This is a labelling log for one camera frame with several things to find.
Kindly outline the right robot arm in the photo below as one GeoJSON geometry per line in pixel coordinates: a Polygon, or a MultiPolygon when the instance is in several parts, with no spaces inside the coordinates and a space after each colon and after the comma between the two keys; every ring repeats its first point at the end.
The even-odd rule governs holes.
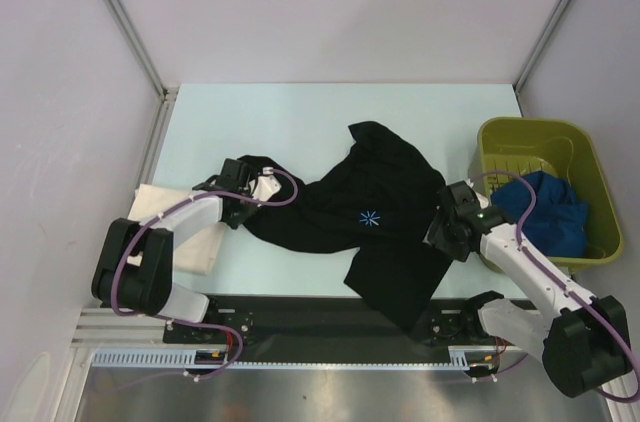
{"type": "Polygon", "coordinates": [[[603,392],[605,384],[638,374],[626,311],[612,296],[598,298],[556,267],[519,223],[477,193],[471,181],[442,188],[427,243],[464,261],[472,253],[496,265],[528,297],[533,311],[489,291],[469,299],[461,318],[473,343],[497,337],[538,360],[565,396],[603,392]]]}

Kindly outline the black t shirt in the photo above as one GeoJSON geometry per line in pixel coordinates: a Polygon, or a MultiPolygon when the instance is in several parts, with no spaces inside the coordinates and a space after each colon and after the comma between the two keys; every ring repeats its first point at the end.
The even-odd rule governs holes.
{"type": "Polygon", "coordinates": [[[355,250],[344,283],[404,331],[423,313],[451,260],[425,243],[445,185],[411,144],[374,121],[349,127],[348,155],[324,177],[277,178],[274,196],[245,223],[258,239],[302,253],[355,250]]]}

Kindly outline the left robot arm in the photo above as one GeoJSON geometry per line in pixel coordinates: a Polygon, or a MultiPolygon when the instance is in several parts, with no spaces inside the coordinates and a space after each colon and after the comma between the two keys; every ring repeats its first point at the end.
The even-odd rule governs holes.
{"type": "Polygon", "coordinates": [[[195,185],[176,202],[139,220],[113,221],[91,282],[94,298],[120,314],[186,321],[197,340],[214,339],[220,316],[211,299],[173,281],[176,252],[205,229],[242,225],[280,190],[267,169],[227,159],[221,173],[195,185]]]}

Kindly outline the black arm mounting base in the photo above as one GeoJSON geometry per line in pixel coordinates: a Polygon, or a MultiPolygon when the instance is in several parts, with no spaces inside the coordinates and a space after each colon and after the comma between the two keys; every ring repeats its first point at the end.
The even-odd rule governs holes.
{"type": "Polygon", "coordinates": [[[359,299],[222,297],[206,322],[240,333],[243,362],[417,365],[442,362],[455,348],[494,351],[479,313],[499,305],[538,313],[529,301],[489,291],[468,300],[433,299],[403,329],[359,299]]]}

